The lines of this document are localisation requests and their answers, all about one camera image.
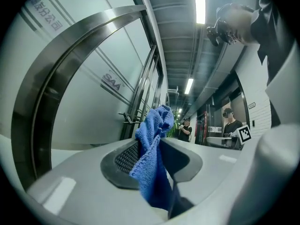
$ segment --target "light fixture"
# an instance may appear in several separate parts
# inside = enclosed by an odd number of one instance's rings
[[[196,23],[205,24],[205,0],[196,1]]]
[[[193,78],[189,78],[187,82],[187,88],[184,94],[189,94],[189,91],[191,90],[192,84],[193,84]]]

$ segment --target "black shirt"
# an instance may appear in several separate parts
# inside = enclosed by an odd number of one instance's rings
[[[185,130],[189,131],[189,135],[185,134],[184,132],[180,131],[180,134],[178,136],[178,140],[182,140],[185,142],[188,142],[188,138],[190,136],[190,134],[192,133],[192,128],[191,127],[183,127]]]
[[[238,129],[242,126],[243,126],[243,124],[238,120],[236,120],[232,123],[227,123],[224,128],[224,134],[225,133],[233,133],[236,129]]]
[[[287,58],[294,38],[271,0],[259,0],[259,6],[252,15],[251,34],[260,44],[257,54],[261,63],[268,57],[269,84]]]

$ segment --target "stainless steel frame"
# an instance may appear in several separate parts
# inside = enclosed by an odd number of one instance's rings
[[[163,84],[163,77],[161,78],[161,76],[158,76],[158,82],[155,88],[155,93],[154,93],[154,99],[153,99],[153,103],[152,103],[152,108],[156,109],[159,106],[159,99],[160,99],[160,95],[161,95],[161,86]]]
[[[156,66],[158,64],[158,59],[159,59],[159,56],[157,56],[155,58],[154,66],[152,66],[152,68],[151,68],[151,72],[150,72],[150,75],[149,75],[150,83],[149,83],[149,86],[148,86],[148,89],[147,89],[147,94],[146,94],[146,98],[145,98],[145,101],[144,101],[144,106],[142,107],[142,113],[141,113],[141,117],[140,117],[140,122],[144,121],[144,116],[145,116],[145,111],[146,111],[146,107],[147,107],[147,102],[148,102],[149,95],[150,95],[150,90],[151,90],[151,85],[152,85],[152,82],[153,82],[154,72],[155,72]]]
[[[135,88],[132,106],[130,107],[130,109],[128,111],[128,114],[130,115],[130,118],[133,121],[138,114],[138,108],[142,101],[142,97],[143,97],[143,93],[144,93],[144,89],[145,89],[145,83],[149,76],[149,72],[152,68],[152,61],[154,59],[154,54],[155,54],[156,48],[157,48],[156,45],[152,46],[152,48],[148,54],[144,68],[142,70],[142,73],[140,75],[140,79],[138,80],[137,86]],[[124,124],[120,140],[131,138],[133,130],[134,130],[134,124]]]
[[[118,7],[82,19],[35,59],[18,91],[11,126],[15,166],[24,189],[52,168],[55,116],[78,68],[105,39],[140,18],[145,9],[144,5]]]

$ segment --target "wall sign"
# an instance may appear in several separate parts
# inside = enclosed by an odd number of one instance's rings
[[[254,108],[255,107],[255,103],[251,103],[248,108],[251,109],[251,108]]]
[[[221,133],[222,127],[210,127],[210,132],[211,133]]]
[[[107,82],[116,91],[119,91],[120,87],[125,86],[112,70],[109,70],[109,73],[103,75],[102,81]]]

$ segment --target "ceiling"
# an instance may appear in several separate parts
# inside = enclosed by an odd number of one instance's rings
[[[233,0],[206,0],[206,24],[196,23],[195,0],[150,0],[165,54],[169,89],[178,86],[179,96],[170,94],[170,106],[185,114],[199,97],[220,56],[223,44],[214,47],[206,27],[214,26],[216,9]],[[194,78],[189,95],[184,91]]]

